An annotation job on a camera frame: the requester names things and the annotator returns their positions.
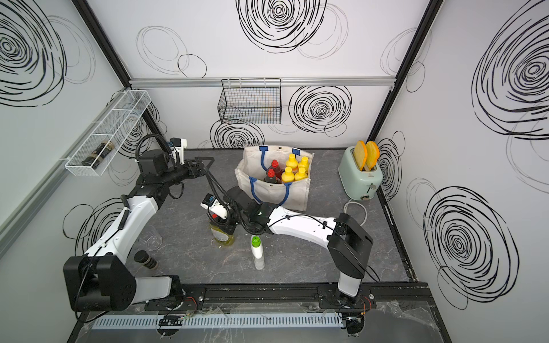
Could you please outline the yellow-green soap bottle red cap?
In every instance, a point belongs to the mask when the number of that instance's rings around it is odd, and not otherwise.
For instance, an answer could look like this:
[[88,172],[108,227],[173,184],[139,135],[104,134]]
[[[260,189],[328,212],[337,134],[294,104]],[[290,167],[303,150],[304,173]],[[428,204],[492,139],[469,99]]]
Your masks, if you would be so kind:
[[216,214],[213,214],[212,220],[210,220],[210,231],[215,241],[223,246],[230,246],[234,243],[234,236],[220,229],[219,219]]

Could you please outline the white bottle green cap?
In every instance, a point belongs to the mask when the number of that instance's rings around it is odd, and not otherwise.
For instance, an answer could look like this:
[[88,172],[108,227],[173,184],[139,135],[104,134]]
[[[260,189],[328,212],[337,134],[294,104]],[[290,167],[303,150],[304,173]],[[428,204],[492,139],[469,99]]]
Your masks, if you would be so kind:
[[263,270],[265,266],[264,262],[264,250],[262,240],[259,236],[253,235],[250,240],[250,246],[253,255],[254,266],[257,270]]

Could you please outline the white canvas bag blue handles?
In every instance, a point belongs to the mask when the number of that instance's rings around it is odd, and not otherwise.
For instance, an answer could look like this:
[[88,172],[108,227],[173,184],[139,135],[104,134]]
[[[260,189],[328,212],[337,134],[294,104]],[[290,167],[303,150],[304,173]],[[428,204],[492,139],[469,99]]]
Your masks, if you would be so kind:
[[289,210],[305,211],[310,194],[310,178],[290,184],[270,184],[264,180],[272,161],[276,160],[284,167],[290,154],[295,154],[298,161],[307,157],[310,164],[315,156],[302,149],[277,145],[244,148],[243,158],[234,170],[239,188],[257,203],[269,202]]

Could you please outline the orange soap bottle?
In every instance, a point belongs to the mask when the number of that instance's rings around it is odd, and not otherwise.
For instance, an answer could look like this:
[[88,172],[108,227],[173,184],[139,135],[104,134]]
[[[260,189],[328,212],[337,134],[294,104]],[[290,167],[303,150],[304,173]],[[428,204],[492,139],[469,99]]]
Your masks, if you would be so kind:
[[299,167],[295,173],[295,181],[305,180],[308,178],[307,169],[304,167]]
[[293,170],[294,172],[296,170],[298,170],[298,167],[299,167],[299,162],[297,161],[297,157],[295,154],[290,154],[289,157],[288,157],[288,160],[286,161],[285,163],[285,166],[287,168],[290,168],[291,170]]
[[302,156],[299,164],[298,164],[298,167],[299,168],[304,168],[305,171],[307,172],[309,170],[309,166],[310,166],[310,162],[309,162],[309,158],[307,156]]
[[285,184],[289,184],[295,181],[295,174],[292,167],[286,167],[281,175],[281,180]]

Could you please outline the orange soap bottle front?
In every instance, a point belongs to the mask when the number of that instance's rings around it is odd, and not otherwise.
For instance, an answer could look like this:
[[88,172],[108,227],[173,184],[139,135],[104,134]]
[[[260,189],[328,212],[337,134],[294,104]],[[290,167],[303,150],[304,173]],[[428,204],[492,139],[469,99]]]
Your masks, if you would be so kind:
[[309,158],[307,156],[302,156],[299,164],[298,164],[298,167],[299,168],[304,168],[305,171],[307,172],[309,170],[309,166],[310,166],[310,162],[309,162]]

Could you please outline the dark green soap bottle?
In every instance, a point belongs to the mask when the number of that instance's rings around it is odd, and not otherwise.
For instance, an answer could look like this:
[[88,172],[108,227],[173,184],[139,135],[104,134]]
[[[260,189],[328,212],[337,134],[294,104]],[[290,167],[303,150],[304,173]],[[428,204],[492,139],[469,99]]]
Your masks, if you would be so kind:
[[275,171],[273,169],[268,169],[267,174],[264,178],[264,182],[268,184],[279,184],[280,180],[277,178]]

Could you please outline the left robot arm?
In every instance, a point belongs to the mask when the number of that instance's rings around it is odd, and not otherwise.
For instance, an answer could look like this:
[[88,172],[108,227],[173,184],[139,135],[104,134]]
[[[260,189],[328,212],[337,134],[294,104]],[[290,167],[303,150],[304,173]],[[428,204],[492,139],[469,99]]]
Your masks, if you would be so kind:
[[125,263],[148,221],[170,197],[171,187],[204,175],[200,159],[184,158],[186,146],[185,139],[171,138],[163,142],[163,149],[141,153],[141,147],[136,147],[140,177],[134,189],[121,196],[121,213],[84,254],[64,264],[73,311],[122,311],[154,300],[171,300],[177,307],[183,301],[178,276],[135,277]]

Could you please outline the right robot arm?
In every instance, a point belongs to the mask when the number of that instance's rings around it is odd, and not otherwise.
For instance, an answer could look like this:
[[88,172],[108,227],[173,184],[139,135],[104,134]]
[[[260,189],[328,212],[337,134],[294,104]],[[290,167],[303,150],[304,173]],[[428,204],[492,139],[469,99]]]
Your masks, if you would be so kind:
[[225,190],[207,167],[202,168],[211,192],[201,203],[211,225],[231,236],[238,226],[253,236],[284,235],[317,244],[329,251],[339,271],[337,289],[348,299],[360,294],[374,239],[349,214],[315,217],[260,202],[239,187]]

